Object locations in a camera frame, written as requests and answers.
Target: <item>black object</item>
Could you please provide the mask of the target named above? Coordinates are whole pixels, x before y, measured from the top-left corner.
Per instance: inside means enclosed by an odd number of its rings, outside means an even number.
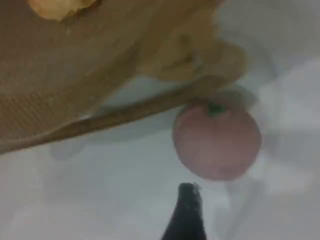
[[[199,186],[182,183],[178,200],[162,240],[206,240]]]

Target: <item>white surface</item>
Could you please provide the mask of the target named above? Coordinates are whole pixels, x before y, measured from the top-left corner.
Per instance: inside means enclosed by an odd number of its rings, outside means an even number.
[[[264,143],[246,176],[209,182],[188,172],[169,111],[0,156],[0,239],[159,239],[184,181],[202,186],[209,240],[319,239],[318,12],[315,0],[228,0],[219,12],[223,34],[253,60],[241,84],[258,100],[251,113]],[[114,102],[131,101],[141,83]]]

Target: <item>green stem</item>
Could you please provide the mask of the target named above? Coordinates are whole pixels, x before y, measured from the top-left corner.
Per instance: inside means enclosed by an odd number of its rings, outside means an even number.
[[[223,114],[227,111],[227,108],[218,104],[215,104],[213,102],[210,102],[208,104],[208,115],[210,117],[215,117],[220,114]]]

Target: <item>tomato stem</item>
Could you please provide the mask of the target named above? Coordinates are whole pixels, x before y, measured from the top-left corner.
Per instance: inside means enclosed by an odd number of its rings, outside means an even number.
[[[215,117],[220,114],[223,114],[227,111],[227,108],[216,103],[210,102],[208,104],[208,115],[210,117]]]

